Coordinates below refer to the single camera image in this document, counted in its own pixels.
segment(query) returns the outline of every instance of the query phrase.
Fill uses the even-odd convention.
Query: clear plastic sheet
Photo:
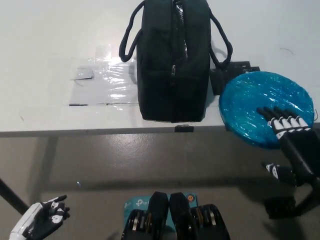
[[[219,98],[223,122],[252,145],[278,148],[271,126],[257,113],[258,107],[291,109],[312,126],[314,104],[307,91],[294,81],[271,72],[250,72],[230,81]]]
[[[95,57],[75,59],[70,105],[138,103],[136,59],[123,63],[110,49],[97,48]]]

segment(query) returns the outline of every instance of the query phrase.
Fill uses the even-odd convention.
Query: black object on floor
[[[21,215],[29,209],[25,204],[1,179],[0,179],[0,196],[3,197],[15,210]]]
[[[218,68],[210,69],[210,81],[213,95],[219,96],[225,90],[226,85],[239,75],[260,72],[258,66],[251,66],[249,61],[230,62],[225,70]]]

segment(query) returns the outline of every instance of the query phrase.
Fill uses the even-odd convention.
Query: bag handle
[[[132,58],[132,55],[134,54],[134,51],[135,51],[135,48],[136,48],[136,45],[137,45],[137,42],[140,38],[140,36],[142,35],[142,29],[140,29],[138,31],[138,33],[136,34],[133,42],[132,42],[132,45],[129,49],[129,53],[128,55],[126,55],[126,47],[127,47],[127,43],[128,43],[128,38],[129,38],[129,34],[130,34],[130,31],[134,25],[134,20],[135,20],[135,17],[137,15],[137,13],[140,11],[140,9],[145,5],[145,1],[141,2],[137,7],[136,9],[133,11],[131,17],[130,17],[130,21],[129,21],[129,25],[128,27],[126,28],[125,30],[125,33],[124,33],[124,36],[123,36],[123,39],[120,43],[120,47],[119,47],[119,57],[121,58],[121,61],[122,62],[128,62],[131,58]]]
[[[226,49],[227,49],[227,57],[226,59],[223,61],[223,62],[219,62],[219,60],[217,59],[214,51],[212,50],[212,48],[210,48],[210,56],[212,58],[212,61],[214,63],[214,65],[217,67],[217,68],[220,68],[220,69],[224,69],[228,66],[228,64],[230,63],[230,60],[231,60],[231,55],[234,51],[231,43],[228,41],[227,39],[227,36],[224,32],[224,30],[222,29],[219,21],[216,19],[216,17],[212,14],[212,11],[210,9],[210,18],[211,20],[214,22],[214,24],[216,25],[217,29],[219,30],[219,33],[221,34],[221,37],[226,45]]]

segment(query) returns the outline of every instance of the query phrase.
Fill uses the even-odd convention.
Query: white table
[[[173,132],[177,124],[145,121],[139,106],[70,107],[74,58],[98,46],[112,55],[141,0],[11,0],[0,12],[0,137]],[[250,61],[304,87],[320,109],[320,4],[317,0],[209,0],[233,45],[232,61]],[[129,39],[141,26],[140,13]],[[216,48],[225,45],[212,24]],[[195,131],[222,127],[218,97]]]

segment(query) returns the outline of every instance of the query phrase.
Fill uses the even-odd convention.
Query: white robotic hand
[[[70,217],[63,200],[67,195],[33,204],[11,231],[9,240],[43,240]]]

